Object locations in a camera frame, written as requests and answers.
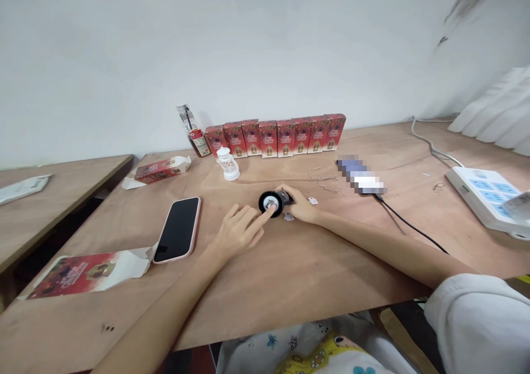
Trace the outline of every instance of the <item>black phone screen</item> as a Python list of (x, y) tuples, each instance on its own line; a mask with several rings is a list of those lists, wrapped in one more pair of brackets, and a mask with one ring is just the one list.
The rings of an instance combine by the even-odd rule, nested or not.
[(198, 207), (198, 197), (176, 201), (171, 205), (154, 261), (166, 261), (180, 257), (189, 251), (193, 241), (193, 228), (195, 217), (198, 215)]

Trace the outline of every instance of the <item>black cable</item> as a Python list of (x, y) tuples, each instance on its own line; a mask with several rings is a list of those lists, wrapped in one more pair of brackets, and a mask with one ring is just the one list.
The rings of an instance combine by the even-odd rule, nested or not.
[(427, 236), (425, 233), (423, 233), (420, 229), (414, 227), (413, 225), (411, 225), (410, 223), (408, 223), (400, 214), (398, 214), (396, 211), (394, 211), (394, 209), (389, 206), (386, 201), (381, 197), (380, 194), (377, 194), (377, 193), (373, 193), (374, 197), (379, 200), (380, 202), (382, 202), (382, 204), (385, 205), (385, 207), (387, 207), (390, 211), (392, 211), (399, 219), (401, 219), (403, 222), (405, 222), (408, 226), (410, 226), (411, 228), (413, 228), (415, 231), (417, 231), (419, 234), (421, 234), (422, 236), (428, 238), (431, 242), (433, 242), (440, 250), (442, 250), (443, 252), (445, 252), (447, 255), (450, 255), (444, 247), (440, 246), (440, 244), (438, 244), (437, 242), (435, 242), (433, 239), (431, 239), (429, 236)]

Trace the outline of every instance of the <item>white cable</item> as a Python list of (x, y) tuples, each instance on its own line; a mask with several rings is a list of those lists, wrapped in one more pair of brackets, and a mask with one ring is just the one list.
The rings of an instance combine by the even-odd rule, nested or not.
[(439, 151), (437, 150), (435, 147), (434, 147), (434, 143), (432, 142), (432, 140), (430, 139), (427, 139), (421, 135), (418, 135), (416, 134), (416, 132), (414, 131), (414, 125), (416, 124), (416, 122), (419, 121), (419, 122), (422, 122), (422, 123), (451, 123), (452, 120), (418, 120), (416, 119), (416, 117), (412, 116), (412, 126), (410, 128), (410, 130), (412, 131), (412, 134), (417, 137), (417, 138), (420, 138), (421, 140), (424, 140), (425, 142), (427, 142), (429, 144), (429, 146), (431, 147), (431, 154), (436, 157), (437, 159), (441, 159), (440, 157), (436, 156), (437, 154), (440, 155), (440, 156), (443, 156), (443, 157), (446, 157), (447, 159), (449, 160), (452, 160), (454, 161), (456, 164), (458, 164), (460, 167), (464, 167), (465, 166), (460, 162), (458, 161), (457, 159), (455, 159), (453, 156), (450, 156), (448, 155), (447, 153), (444, 153), (442, 151)]

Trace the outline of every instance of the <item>flattened red box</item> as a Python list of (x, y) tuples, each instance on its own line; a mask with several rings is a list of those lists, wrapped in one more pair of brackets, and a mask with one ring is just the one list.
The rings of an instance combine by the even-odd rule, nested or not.
[(243, 139), (247, 147), (247, 155), (261, 156), (261, 138), (259, 137), (258, 119), (243, 120), (241, 122)]
[(180, 174), (181, 171), (176, 167), (174, 157), (157, 161), (153, 164), (138, 167), (134, 179), (149, 185), (150, 183), (162, 181)]
[(311, 137), (311, 119), (299, 117), (293, 119), (294, 126), (294, 151), (293, 154), (304, 154), (308, 152), (309, 138)]
[(211, 125), (204, 130), (204, 137), (210, 151), (214, 154), (215, 161), (219, 162), (217, 158), (217, 151), (221, 148), (228, 148), (225, 133), (222, 131), (222, 125)]
[(278, 138), (274, 120), (259, 122), (262, 157), (278, 157)]
[(309, 138), (308, 153), (320, 153), (324, 147), (327, 134), (327, 116), (311, 116), (311, 137)]
[(338, 142), (341, 140), (342, 130), (346, 123), (346, 116), (342, 113), (325, 114), (329, 119), (327, 123), (326, 140), (324, 150), (337, 150)]
[(241, 122), (225, 123), (222, 129), (225, 132), (225, 138), (234, 159), (247, 157), (247, 148), (245, 147), (243, 132), (241, 131)]
[(293, 157), (294, 151), (294, 121), (276, 121), (278, 129), (278, 157)]

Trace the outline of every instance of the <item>finger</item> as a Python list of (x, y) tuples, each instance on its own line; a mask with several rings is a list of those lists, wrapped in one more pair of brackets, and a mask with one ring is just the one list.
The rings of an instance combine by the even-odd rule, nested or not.
[(286, 185), (285, 183), (282, 183), (280, 186), (278, 186), (276, 190), (283, 190), (284, 192), (289, 193), (291, 196), (296, 194), (298, 191), (295, 188), (291, 188), (289, 185)]
[(241, 217), (241, 219), (237, 222), (238, 225), (242, 226), (242, 230), (245, 230), (248, 226), (248, 224), (258, 216), (258, 210), (256, 208), (249, 209), (245, 215)]
[(304, 199), (302, 192), (300, 192), (298, 189), (290, 187), (289, 185), (286, 185), (285, 183), (282, 183), (280, 186), (278, 186), (276, 190), (283, 190), (284, 192), (289, 193), (295, 202), (297, 198)]
[(239, 221), (239, 220), (241, 219), (241, 217), (242, 217), (243, 215), (245, 215), (245, 213), (246, 213), (248, 210), (250, 210), (250, 206), (244, 206), (243, 208), (241, 208), (241, 209), (239, 210), (239, 212), (237, 212), (237, 213), (232, 217), (233, 220), (234, 220), (234, 222)]
[(267, 211), (261, 214), (245, 231), (244, 235), (254, 237), (258, 233), (259, 229), (265, 225), (265, 223), (272, 217), (272, 214), (276, 211), (276, 204), (269, 207)]
[(239, 204), (234, 204), (232, 208), (230, 208), (230, 210), (226, 213), (224, 220), (229, 220), (230, 218), (232, 218), (238, 209)]
[(265, 231), (263, 228), (260, 228), (258, 232), (254, 235), (254, 238), (250, 241), (250, 244), (248, 245), (248, 248), (251, 249), (256, 244), (258, 244), (258, 241), (261, 239), (261, 237), (265, 234)]

